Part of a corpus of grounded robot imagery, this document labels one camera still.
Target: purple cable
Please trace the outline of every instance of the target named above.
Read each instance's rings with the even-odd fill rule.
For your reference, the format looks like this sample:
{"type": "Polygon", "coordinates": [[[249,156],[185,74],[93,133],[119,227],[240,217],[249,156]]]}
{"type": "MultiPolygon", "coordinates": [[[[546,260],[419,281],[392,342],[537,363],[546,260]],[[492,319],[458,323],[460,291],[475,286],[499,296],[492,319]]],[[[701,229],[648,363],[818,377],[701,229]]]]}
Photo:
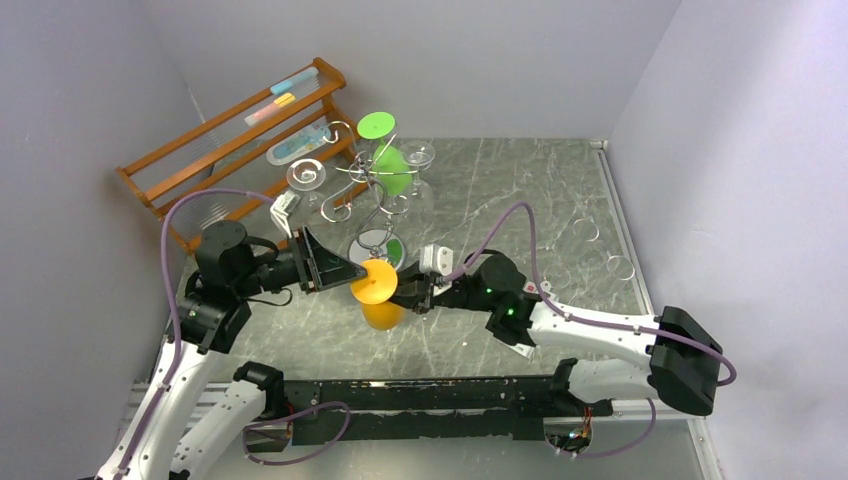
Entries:
{"type": "MultiPolygon", "coordinates": [[[[560,310],[559,307],[557,307],[554,302],[550,300],[550,298],[548,298],[548,295],[542,288],[541,276],[539,275],[539,267],[538,265],[536,265],[536,218],[533,215],[533,209],[525,201],[515,202],[511,207],[509,207],[507,211],[504,212],[503,215],[500,216],[500,218],[498,218],[498,221],[495,222],[495,225],[492,227],[492,229],[489,230],[489,233],[486,235],[486,238],[483,240],[483,244],[480,245],[480,248],[478,248],[477,251],[474,252],[473,255],[471,255],[467,262],[460,265],[456,270],[449,273],[448,275],[445,275],[442,280],[445,282],[452,282],[457,278],[461,277],[463,274],[465,274],[468,268],[473,265],[475,261],[477,261],[480,255],[483,254],[483,250],[485,250],[486,247],[489,245],[489,242],[492,241],[492,238],[495,236],[495,233],[497,233],[498,229],[501,228],[501,225],[503,225],[506,218],[519,207],[523,207],[525,210],[527,210],[527,216],[530,219],[530,267],[533,272],[533,283],[536,285],[536,291],[539,293],[539,296],[542,297],[542,301],[545,302],[545,305],[547,305],[548,308],[553,310],[553,312],[557,315],[568,320],[573,320],[577,323],[582,323],[583,325],[589,325],[591,327],[609,328],[612,330],[622,330],[625,332],[633,332],[633,327],[629,325],[611,322],[601,322],[598,320],[590,320],[588,318],[580,318],[574,315],[567,315],[565,312],[560,310]]],[[[694,349],[700,350],[718,360],[725,367],[727,367],[727,370],[729,372],[727,378],[718,381],[718,386],[723,387],[725,385],[730,385],[736,380],[736,367],[734,367],[733,364],[730,363],[730,360],[728,360],[724,355],[718,353],[709,346],[704,345],[700,342],[696,342],[691,338],[686,338],[683,335],[678,335],[676,333],[667,332],[665,330],[659,330],[656,328],[640,328],[639,331],[642,333],[648,333],[651,335],[656,335],[658,337],[667,338],[678,343],[682,343],[694,349]]]]}
{"type": "MultiPolygon", "coordinates": [[[[165,294],[168,297],[168,308],[171,312],[171,323],[173,323],[174,325],[174,360],[171,362],[171,366],[168,367],[168,371],[165,372],[165,376],[162,378],[163,387],[158,388],[156,392],[153,393],[153,397],[150,399],[150,403],[147,405],[147,408],[141,414],[141,418],[139,418],[138,420],[138,426],[136,427],[132,437],[130,437],[130,441],[127,444],[126,449],[124,449],[124,456],[121,458],[121,462],[118,464],[118,470],[124,470],[125,468],[127,468],[127,465],[129,465],[130,459],[132,458],[135,449],[138,447],[138,442],[141,441],[141,437],[142,435],[144,435],[144,431],[147,429],[147,426],[150,423],[150,417],[153,415],[153,411],[156,410],[156,406],[159,405],[159,401],[162,399],[162,395],[165,394],[164,385],[170,384],[171,380],[174,377],[174,374],[177,372],[177,367],[179,366],[180,358],[182,357],[182,331],[180,330],[180,317],[177,313],[177,293],[174,290],[174,285],[173,283],[171,283],[171,276],[168,273],[168,227],[171,225],[171,221],[174,218],[174,214],[183,205],[190,202],[191,200],[194,200],[197,197],[211,195],[214,193],[244,195],[247,197],[255,198],[257,200],[262,200],[266,203],[274,203],[274,199],[262,195],[261,193],[246,192],[244,190],[236,190],[234,188],[209,188],[206,190],[198,190],[197,192],[190,193],[185,197],[181,198],[168,211],[168,214],[165,215],[165,219],[162,221],[162,235],[159,240],[159,260],[161,262],[162,267],[162,279],[165,281],[165,294]]],[[[116,473],[112,477],[112,480],[119,480],[122,476],[123,474],[116,473]]]]}
{"type": "MultiPolygon", "coordinates": [[[[651,400],[650,398],[646,398],[645,400],[647,400],[648,405],[651,406],[651,420],[650,420],[650,423],[648,423],[648,428],[646,428],[645,431],[642,432],[642,435],[639,435],[639,437],[636,440],[633,440],[632,442],[630,442],[626,445],[622,445],[618,448],[613,448],[612,450],[607,450],[606,452],[579,453],[579,454],[577,454],[577,456],[575,458],[588,458],[588,459],[591,460],[591,459],[612,457],[613,455],[618,455],[619,453],[626,452],[627,450],[630,450],[631,448],[635,447],[636,445],[639,445],[640,443],[644,442],[645,439],[648,438],[648,435],[650,435],[651,432],[654,430],[654,426],[657,423],[657,407],[656,407],[656,405],[654,405],[654,401],[651,400]]],[[[547,444],[550,445],[551,448],[553,448],[554,450],[559,451],[559,449],[557,447],[555,447],[554,445],[552,445],[550,442],[547,442],[547,444]]]]}
{"type": "Polygon", "coordinates": [[[310,458],[317,457],[318,455],[321,455],[322,453],[326,452],[327,450],[333,448],[333,445],[338,443],[339,439],[342,438],[342,435],[344,435],[344,432],[347,431],[347,426],[349,424],[350,424],[350,407],[348,406],[348,404],[346,404],[344,402],[336,402],[336,401],[325,402],[325,403],[322,403],[322,404],[319,404],[319,405],[315,405],[314,407],[307,408],[306,410],[302,410],[300,412],[297,412],[293,415],[289,415],[288,417],[283,417],[283,418],[280,418],[280,419],[277,419],[277,420],[268,420],[266,422],[254,423],[253,425],[249,425],[247,427],[244,427],[244,429],[242,429],[241,448],[244,451],[244,454],[248,458],[248,460],[250,460],[253,463],[258,463],[260,465],[270,465],[272,467],[282,467],[282,466],[285,466],[285,465],[294,465],[295,463],[305,462],[305,461],[309,460],[310,458]],[[295,458],[293,460],[282,460],[282,461],[276,461],[276,462],[271,461],[271,460],[262,460],[261,458],[254,457],[248,451],[248,449],[247,449],[247,432],[250,432],[252,430],[256,430],[257,428],[268,427],[268,426],[271,426],[271,425],[279,425],[281,423],[288,423],[288,422],[291,422],[293,420],[297,420],[300,417],[305,417],[307,415],[311,415],[311,414],[317,412],[318,410],[324,410],[324,409],[327,409],[327,408],[330,408],[330,407],[338,407],[338,408],[343,409],[345,411],[345,421],[342,424],[342,428],[339,429],[339,433],[337,433],[336,436],[333,437],[332,440],[325,443],[324,446],[319,448],[318,450],[315,450],[312,453],[308,453],[308,454],[306,454],[302,457],[298,457],[298,458],[295,458]]]}

